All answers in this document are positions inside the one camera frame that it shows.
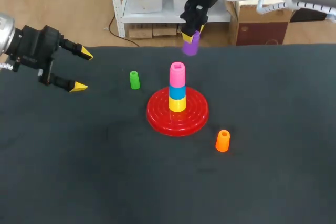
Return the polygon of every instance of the red base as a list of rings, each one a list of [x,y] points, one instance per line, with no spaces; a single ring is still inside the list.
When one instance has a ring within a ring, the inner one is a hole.
[[[147,104],[147,120],[151,126],[168,136],[188,136],[200,130],[209,117],[208,104],[198,91],[186,87],[186,109],[169,109],[169,87],[156,92]]]

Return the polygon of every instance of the wooden floor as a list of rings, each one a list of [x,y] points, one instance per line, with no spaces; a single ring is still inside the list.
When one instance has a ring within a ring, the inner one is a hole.
[[[86,46],[132,46],[106,30],[113,17],[112,0],[0,0],[0,12],[16,19],[16,26],[41,29],[49,25],[68,39]],[[112,30],[117,33],[115,23]],[[335,43],[336,24],[311,22],[290,24],[285,43]],[[202,46],[227,44],[227,24],[208,24]],[[140,46],[180,46],[180,37],[138,40]]]

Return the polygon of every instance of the orange cup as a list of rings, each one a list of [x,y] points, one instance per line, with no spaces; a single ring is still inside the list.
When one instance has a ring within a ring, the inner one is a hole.
[[[230,144],[230,133],[225,130],[220,131],[217,137],[216,149],[219,152],[225,152],[229,149],[229,144]]]

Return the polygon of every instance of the black cable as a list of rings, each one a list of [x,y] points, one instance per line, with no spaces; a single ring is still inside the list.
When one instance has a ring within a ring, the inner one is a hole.
[[[119,39],[126,40],[126,41],[128,41],[128,42],[131,42],[131,43],[135,44],[137,47],[140,47],[140,46],[139,46],[137,43],[135,43],[134,41],[131,41],[130,39],[125,39],[125,38],[119,37],[118,35],[114,34],[114,33],[111,31],[111,25],[112,25],[114,19],[115,19],[115,15],[113,16],[113,18],[112,18],[112,20],[111,20],[111,22],[110,22],[110,24],[109,24],[109,32],[110,32],[113,36],[115,36],[115,37],[117,37],[117,38],[119,38]]]

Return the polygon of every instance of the green block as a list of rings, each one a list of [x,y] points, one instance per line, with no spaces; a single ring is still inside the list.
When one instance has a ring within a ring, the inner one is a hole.
[[[130,73],[130,80],[131,80],[131,89],[139,89],[140,88],[140,80],[138,72],[132,71]]]

